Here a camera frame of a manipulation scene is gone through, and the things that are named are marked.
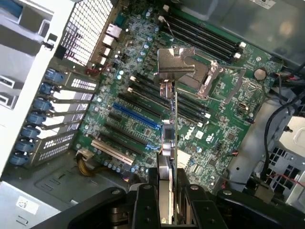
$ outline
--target red wire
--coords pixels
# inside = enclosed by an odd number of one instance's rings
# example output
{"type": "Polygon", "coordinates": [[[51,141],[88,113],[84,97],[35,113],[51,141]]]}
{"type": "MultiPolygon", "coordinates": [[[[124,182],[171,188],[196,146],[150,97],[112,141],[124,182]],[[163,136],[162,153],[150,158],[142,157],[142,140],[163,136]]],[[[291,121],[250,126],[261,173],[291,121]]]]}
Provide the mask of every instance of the red wire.
{"type": "Polygon", "coordinates": [[[305,187],[305,185],[303,185],[302,183],[298,182],[297,180],[292,179],[292,178],[290,178],[290,177],[287,177],[287,176],[285,176],[285,175],[283,175],[283,174],[277,174],[277,173],[275,173],[275,174],[273,174],[273,175],[268,176],[268,178],[270,178],[270,177],[283,177],[283,178],[285,178],[285,179],[287,179],[287,180],[290,180],[290,181],[292,181],[292,182],[294,182],[294,183],[296,183],[296,184],[298,184],[298,185],[300,185],[300,186],[302,186],[302,187],[305,187]]]}

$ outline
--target cable connector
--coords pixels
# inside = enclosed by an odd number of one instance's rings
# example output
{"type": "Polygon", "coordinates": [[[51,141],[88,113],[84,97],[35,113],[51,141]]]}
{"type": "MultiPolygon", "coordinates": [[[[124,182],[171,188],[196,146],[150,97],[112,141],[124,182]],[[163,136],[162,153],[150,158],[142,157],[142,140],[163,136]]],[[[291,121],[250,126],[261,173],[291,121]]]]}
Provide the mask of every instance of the cable connector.
{"type": "Polygon", "coordinates": [[[79,149],[75,156],[77,156],[78,154],[82,154],[84,161],[88,161],[90,158],[92,158],[94,156],[94,153],[86,148],[79,149]]]}

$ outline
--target blue pcie slot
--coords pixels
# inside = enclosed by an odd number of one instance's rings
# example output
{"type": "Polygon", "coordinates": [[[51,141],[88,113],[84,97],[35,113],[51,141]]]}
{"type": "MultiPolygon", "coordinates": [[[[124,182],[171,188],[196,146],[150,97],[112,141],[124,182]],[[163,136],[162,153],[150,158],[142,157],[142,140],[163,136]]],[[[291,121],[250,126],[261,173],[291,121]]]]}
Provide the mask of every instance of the blue pcie slot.
{"type": "Polygon", "coordinates": [[[151,121],[148,118],[146,118],[146,117],[144,117],[144,116],[142,116],[142,115],[140,115],[140,114],[138,114],[138,113],[136,113],[134,111],[131,111],[131,110],[129,110],[126,107],[123,107],[123,106],[121,106],[121,105],[119,105],[117,103],[113,103],[112,107],[114,109],[117,109],[117,110],[123,112],[124,114],[129,115],[130,117],[132,117],[132,118],[134,118],[136,120],[139,120],[139,121],[143,122],[144,124],[154,128],[156,130],[160,130],[161,129],[161,126],[158,125],[157,123],[155,123],[154,121],[151,121]]]}

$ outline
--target green circuit board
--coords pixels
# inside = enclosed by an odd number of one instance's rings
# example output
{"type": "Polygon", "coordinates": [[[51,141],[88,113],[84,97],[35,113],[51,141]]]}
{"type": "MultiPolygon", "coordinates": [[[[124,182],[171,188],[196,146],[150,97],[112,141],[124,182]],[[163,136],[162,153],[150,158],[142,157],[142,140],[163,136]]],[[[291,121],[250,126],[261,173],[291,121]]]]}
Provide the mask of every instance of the green circuit board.
{"type": "MultiPolygon", "coordinates": [[[[147,178],[147,168],[156,166],[156,154],[159,152],[161,145],[161,129],[153,128],[126,112],[115,109],[113,103],[117,103],[120,106],[128,108],[130,111],[140,114],[147,120],[157,123],[158,126],[161,126],[163,119],[168,118],[168,110],[154,102],[149,94],[145,97],[137,96],[136,94],[131,95],[128,92],[128,88],[132,83],[130,80],[132,75],[140,74],[147,80],[153,79],[153,74],[157,71],[156,56],[158,49],[171,48],[173,45],[191,47],[191,45],[173,38],[171,34],[159,30],[159,27],[153,20],[158,12],[157,7],[142,3],[131,8],[130,12],[121,11],[116,21],[113,22],[123,30],[129,29],[129,33],[125,34],[124,38],[118,41],[117,47],[112,50],[107,60],[108,68],[111,68],[111,71],[103,71],[101,74],[101,85],[92,100],[80,127],[79,135],[74,142],[75,150],[81,147],[90,149],[95,153],[94,159],[102,165],[109,166],[110,164],[110,168],[120,173],[132,170],[143,180],[147,178]],[[153,7],[153,11],[150,17],[146,18],[145,14],[149,7],[153,7]],[[127,56],[125,61],[122,62],[114,57],[118,51],[127,56]],[[138,105],[131,104],[126,99],[122,99],[124,96],[131,96],[138,105]],[[131,135],[137,140],[131,140],[126,135],[115,131],[113,127],[131,135]],[[133,164],[127,165],[105,152],[92,147],[92,139],[104,141],[120,152],[133,157],[133,164]],[[129,150],[130,148],[128,149],[114,142],[114,139],[124,142],[134,150],[129,150]]],[[[240,41],[236,37],[191,15],[178,10],[175,13],[194,23],[204,25],[213,32],[234,42],[240,41]]],[[[208,53],[201,50],[196,51],[217,60],[220,65],[228,65],[208,53]]],[[[205,58],[196,56],[194,59],[208,65],[208,61],[205,58]]],[[[221,102],[235,88],[239,73],[236,70],[228,68],[213,81],[209,92],[210,99],[203,101],[188,98],[191,105],[197,106],[200,104],[202,107],[205,107],[210,118],[204,119],[202,125],[182,116],[178,118],[178,134],[180,137],[178,149],[183,151],[180,161],[178,159],[178,164],[185,169],[191,183],[206,186],[211,191],[219,188],[217,185],[219,177],[215,173],[214,163],[217,163],[218,171],[223,172],[228,167],[232,157],[221,157],[217,162],[216,159],[223,154],[238,150],[251,123],[265,101],[265,94],[273,85],[274,79],[269,76],[262,81],[257,81],[254,78],[254,71],[264,68],[268,73],[276,73],[283,66],[280,61],[273,61],[270,54],[250,44],[247,44],[243,50],[241,58],[231,65],[246,69],[246,73],[242,78],[242,85],[234,94],[231,101],[228,104],[221,102]],[[246,109],[241,108],[240,103],[244,104],[246,109]]],[[[178,87],[189,92],[196,92],[184,84],[178,84],[178,87]]]]}

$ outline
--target motherboard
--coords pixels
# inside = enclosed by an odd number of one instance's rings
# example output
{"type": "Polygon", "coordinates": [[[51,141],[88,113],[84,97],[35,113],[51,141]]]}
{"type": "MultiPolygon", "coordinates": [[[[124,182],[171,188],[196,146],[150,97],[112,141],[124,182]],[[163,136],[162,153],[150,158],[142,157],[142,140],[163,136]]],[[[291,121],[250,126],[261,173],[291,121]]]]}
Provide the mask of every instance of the motherboard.
{"type": "Polygon", "coordinates": [[[178,167],[191,183],[219,189],[218,174],[237,156],[283,63],[174,7],[149,1],[120,7],[106,31],[101,84],[74,149],[87,148],[101,165],[144,182],[161,150],[162,120],[169,118],[168,101],[154,82],[158,50],[194,47],[196,55],[185,62],[195,65],[195,73],[176,83],[178,167]],[[211,63],[221,67],[207,82],[211,63]]]}

